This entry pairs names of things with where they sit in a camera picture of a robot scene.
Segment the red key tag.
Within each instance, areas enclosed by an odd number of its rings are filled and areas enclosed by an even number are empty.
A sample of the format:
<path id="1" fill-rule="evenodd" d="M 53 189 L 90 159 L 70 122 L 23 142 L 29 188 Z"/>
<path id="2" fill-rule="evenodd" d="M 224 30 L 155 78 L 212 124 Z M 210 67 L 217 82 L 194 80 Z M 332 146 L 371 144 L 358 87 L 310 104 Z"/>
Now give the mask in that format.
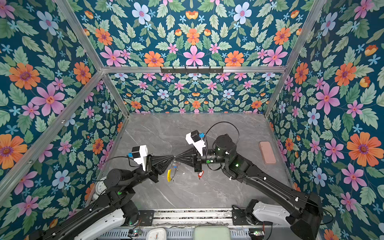
<path id="1" fill-rule="evenodd" d="M 201 172 L 198 173 L 199 180 L 203 177 L 203 175 L 204 175 L 204 171 L 201 171 Z"/>

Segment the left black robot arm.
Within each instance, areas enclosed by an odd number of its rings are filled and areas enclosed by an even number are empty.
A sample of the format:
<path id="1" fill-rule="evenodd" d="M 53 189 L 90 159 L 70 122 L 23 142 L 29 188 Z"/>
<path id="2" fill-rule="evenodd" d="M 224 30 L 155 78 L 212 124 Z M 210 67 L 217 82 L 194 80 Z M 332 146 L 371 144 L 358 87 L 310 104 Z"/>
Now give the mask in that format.
<path id="1" fill-rule="evenodd" d="M 30 240 L 73 240 L 91 225 L 109 214 L 117 216 L 115 211 L 121 211 L 123 224 L 136 224 L 139 221 L 139 210 L 133 203 L 134 187 L 147 179 L 158 182 L 158 176 L 163 174 L 175 159 L 173 155 L 152 156 L 145 158 L 149 164 L 148 170 L 141 166 L 133 170 L 112 169 L 103 181 L 106 190 L 86 208 L 46 231 L 38 230 L 29 235 Z"/>

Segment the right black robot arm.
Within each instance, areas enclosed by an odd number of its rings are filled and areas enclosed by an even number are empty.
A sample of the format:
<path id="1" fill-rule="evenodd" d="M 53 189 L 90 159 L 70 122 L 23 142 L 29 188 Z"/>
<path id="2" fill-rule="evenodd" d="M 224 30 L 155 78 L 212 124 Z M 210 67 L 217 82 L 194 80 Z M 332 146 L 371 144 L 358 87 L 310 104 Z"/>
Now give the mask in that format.
<path id="1" fill-rule="evenodd" d="M 208 149 L 201 136 L 187 134 L 192 148 L 175 156 L 175 160 L 202 171 L 203 164 L 222 164 L 223 173 L 231 180 L 249 185 L 273 199 L 287 211 L 283 218 L 291 231 L 302 240 L 314 240 L 324 216 L 321 198 L 316 193 L 305 194 L 288 187 L 262 171 L 252 161 L 237 153 L 237 145 L 225 134 L 216 138 Z"/>

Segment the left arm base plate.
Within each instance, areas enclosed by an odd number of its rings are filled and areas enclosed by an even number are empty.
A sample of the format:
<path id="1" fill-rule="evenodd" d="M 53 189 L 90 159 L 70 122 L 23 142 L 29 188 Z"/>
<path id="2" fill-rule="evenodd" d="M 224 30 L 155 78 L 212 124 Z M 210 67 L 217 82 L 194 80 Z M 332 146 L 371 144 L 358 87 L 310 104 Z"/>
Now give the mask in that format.
<path id="1" fill-rule="evenodd" d="M 130 221 L 131 226 L 152 226 L 155 217 L 154 210 L 139 210 Z"/>

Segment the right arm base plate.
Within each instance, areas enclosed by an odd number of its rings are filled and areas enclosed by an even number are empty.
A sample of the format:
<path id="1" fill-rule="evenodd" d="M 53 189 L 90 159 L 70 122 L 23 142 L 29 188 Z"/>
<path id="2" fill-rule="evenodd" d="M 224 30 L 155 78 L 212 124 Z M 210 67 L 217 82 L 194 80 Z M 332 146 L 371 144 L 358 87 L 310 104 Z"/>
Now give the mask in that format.
<path id="1" fill-rule="evenodd" d="M 256 219 L 247 218 L 240 209 L 232 209 L 232 222 L 234 226 L 271 226 L 272 222 L 262 222 Z"/>

